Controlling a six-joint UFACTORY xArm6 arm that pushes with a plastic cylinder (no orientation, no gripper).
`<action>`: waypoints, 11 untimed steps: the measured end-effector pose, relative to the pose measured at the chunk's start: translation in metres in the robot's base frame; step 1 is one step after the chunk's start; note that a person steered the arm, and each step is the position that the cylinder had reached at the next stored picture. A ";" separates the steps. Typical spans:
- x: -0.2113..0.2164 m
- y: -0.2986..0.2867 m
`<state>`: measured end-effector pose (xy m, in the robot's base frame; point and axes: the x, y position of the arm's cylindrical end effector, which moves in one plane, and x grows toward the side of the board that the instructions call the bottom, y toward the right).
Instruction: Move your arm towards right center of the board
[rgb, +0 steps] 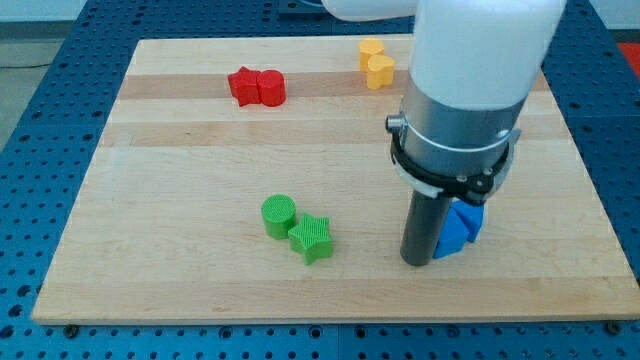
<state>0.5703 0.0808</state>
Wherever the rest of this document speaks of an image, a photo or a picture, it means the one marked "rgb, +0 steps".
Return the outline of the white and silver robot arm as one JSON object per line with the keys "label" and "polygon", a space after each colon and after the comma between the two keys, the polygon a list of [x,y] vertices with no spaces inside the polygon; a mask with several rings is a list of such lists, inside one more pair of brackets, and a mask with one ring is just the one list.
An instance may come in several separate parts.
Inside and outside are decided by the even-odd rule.
{"label": "white and silver robot arm", "polygon": [[334,17],[412,16],[406,92],[386,120],[398,173],[429,198],[479,206],[501,186],[519,137],[514,124],[565,2],[322,0]]}

